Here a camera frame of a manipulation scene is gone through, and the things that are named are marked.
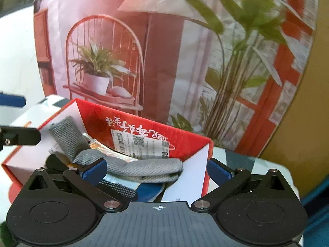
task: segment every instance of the brown wall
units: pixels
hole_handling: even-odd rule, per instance
[[[260,157],[286,166],[301,196],[329,174],[329,0],[319,0],[315,39],[302,81]]]

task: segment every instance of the pillow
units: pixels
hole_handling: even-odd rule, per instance
[[[132,98],[132,95],[121,86],[113,86],[111,94],[122,98]]]

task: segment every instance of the chair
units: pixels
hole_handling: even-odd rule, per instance
[[[125,62],[125,68],[133,75],[121,73],[121,79],[114,78],[113,86],[120,86],[129,92],[131,97],[120,97],[107,91],[101,95],[89,90],[84,85],[85,73],[80,71],[80,66],[73,66],[72,59],[80,59],[78,46],[90,48],[90,41],[95,42],[100,48],[106,48]],[[70,29],[66,38],[66,68],[67,85],[70,99],[72,94],[82,96],[85,100],[138,115],[143,109],[143,96],[140,97],[140,82],[144,80],[144,67],[140,43],[124,22],[108,15],[92,15],[78,21]]]

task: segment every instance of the white flower pot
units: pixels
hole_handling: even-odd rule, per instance
[[[100,77],[95,75],[85,74],[83,83],[87,89],[93,91],[99,95],[106,95],[106,91],[110,84],[110,77]]]

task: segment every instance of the qr code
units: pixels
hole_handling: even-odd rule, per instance
[[[134,145],[144,147],[144,138],[143,137],[133,135],[133,139],[134,139]]]

